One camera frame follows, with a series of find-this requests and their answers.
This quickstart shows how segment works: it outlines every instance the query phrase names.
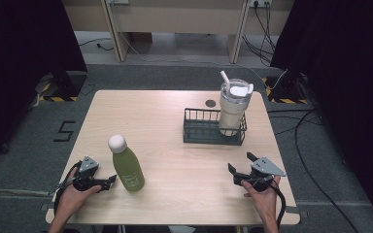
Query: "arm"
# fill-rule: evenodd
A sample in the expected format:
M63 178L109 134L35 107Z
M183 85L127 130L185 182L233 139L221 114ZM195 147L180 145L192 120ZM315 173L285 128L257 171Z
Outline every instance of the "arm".
M71 172L70 178L73 178L78 168ZM85 200L101 189L100 185L93 186L86 191L78 191L73 185L66 187L59 200L56 215L51 223L49 233L61 233L69 217L79 208L85 208Z
M281 177L275 176L272 185L278 185ZM244 196L254 200L255 208L262 219L265 233L278 233L276 220L277 193L270 187L263 192L257 192L250 183L242 181L242 186L248 191Z

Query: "black wire basket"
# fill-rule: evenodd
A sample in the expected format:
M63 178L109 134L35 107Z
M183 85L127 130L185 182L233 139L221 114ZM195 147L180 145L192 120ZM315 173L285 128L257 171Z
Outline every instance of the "black wire basket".
M239 129L220 128L219 124L220 110L186 108L184 114L184 143L242 145L245 139L245 131L247 131L245 114L242 116Z

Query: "power outlet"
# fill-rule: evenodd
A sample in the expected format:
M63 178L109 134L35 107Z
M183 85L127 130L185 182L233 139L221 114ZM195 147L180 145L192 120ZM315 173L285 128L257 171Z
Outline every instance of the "power outlet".
M271 7L272 0L250 0L250 7L254 7L254 2L258 2L259 8L266 8L267 4L269 4L269 7Z

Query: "hand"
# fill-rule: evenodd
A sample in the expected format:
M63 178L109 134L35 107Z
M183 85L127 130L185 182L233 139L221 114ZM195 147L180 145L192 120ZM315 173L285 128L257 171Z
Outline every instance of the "hand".
M78 168L74 168L74 170L72 170L69 179L75 176L77 170ZM78 191L73 185L68 185L60 197L56 215L51 223L49 233L62 232L63 227L65 226L69 217L71 217L71 215L80 208L85 209L85 200L89 196L101 190L101 188L101 185L96 185L86 191Z
M271 184L278 187L281 177L275 176ZM255 202L255 208L262 219L265 232L278 232L276 220L277 193L268 187L265 191L258 192L248 182L242 181L241 185L248 191L245 197L251 197Z

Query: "clear bottle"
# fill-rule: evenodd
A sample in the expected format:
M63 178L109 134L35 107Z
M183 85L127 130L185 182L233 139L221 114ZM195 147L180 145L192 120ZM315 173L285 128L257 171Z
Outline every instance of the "clear bottle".
M125 138L114 135L108 141L108 146L113 153L114 167L123 186L128 191L138 191L145 184L138 158L127 146Z

